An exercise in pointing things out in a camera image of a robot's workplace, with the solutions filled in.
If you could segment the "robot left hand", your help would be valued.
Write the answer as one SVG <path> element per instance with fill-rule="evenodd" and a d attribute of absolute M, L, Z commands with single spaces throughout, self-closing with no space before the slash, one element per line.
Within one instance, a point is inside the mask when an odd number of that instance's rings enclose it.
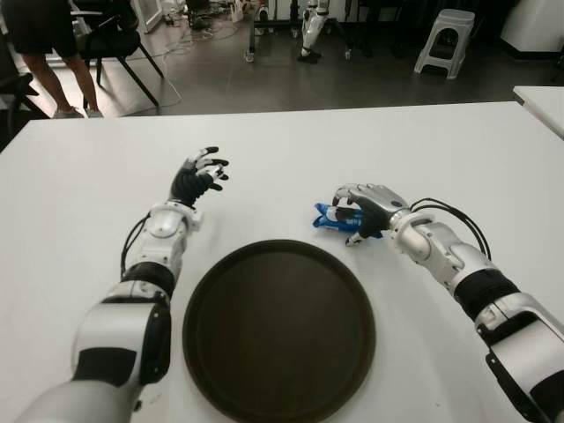
<path fill-rule="evenodd" d="M 229 162 L 212 158 L 212 155 L 218 151 L 217 146 L 205 147 L 183 162 L 172 181 L 170 201 L 193 209 L 197 199 L 208 190 L 221 191 L 223 189 L 218 180 L 228 180 L 225 168 Z"/>

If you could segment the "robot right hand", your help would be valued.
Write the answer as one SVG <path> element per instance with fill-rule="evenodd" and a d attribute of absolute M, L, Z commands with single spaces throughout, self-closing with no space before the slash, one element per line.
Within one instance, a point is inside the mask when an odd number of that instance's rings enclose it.
<path fill-rule="evenodd" d="M 356 246 L 373 235 L 381 235 L 390 229 L 392 218 L 400 211 L 408 211 L 405 200 L 383 185 L 347 183 L 337 189 L 332 204 L 337 206 L 345 199 L 356 204 L 362 211 L 360 228 L 345 242 L 347 247 Z"/>

